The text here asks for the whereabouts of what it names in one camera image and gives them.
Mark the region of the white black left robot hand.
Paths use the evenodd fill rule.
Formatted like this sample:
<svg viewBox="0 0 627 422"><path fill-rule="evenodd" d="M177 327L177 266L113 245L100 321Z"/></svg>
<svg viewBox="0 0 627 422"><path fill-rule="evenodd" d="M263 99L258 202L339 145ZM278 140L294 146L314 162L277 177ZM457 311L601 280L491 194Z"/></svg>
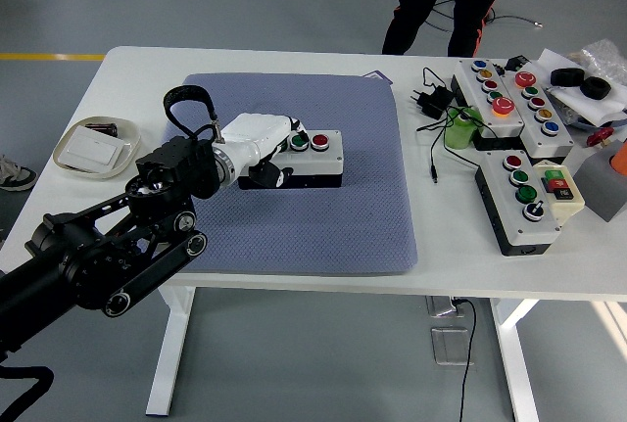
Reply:
<svg viewBox="0 0 627 422"><path fill-rule="evenodd" d="M279 168L271 160L283 150L295 132L309 146L310 137L303 124L288 116L238 115L220 133L213 150L221 187L227 187L240 176L248 177L264 188L281 187L294 169Z"/></svg>

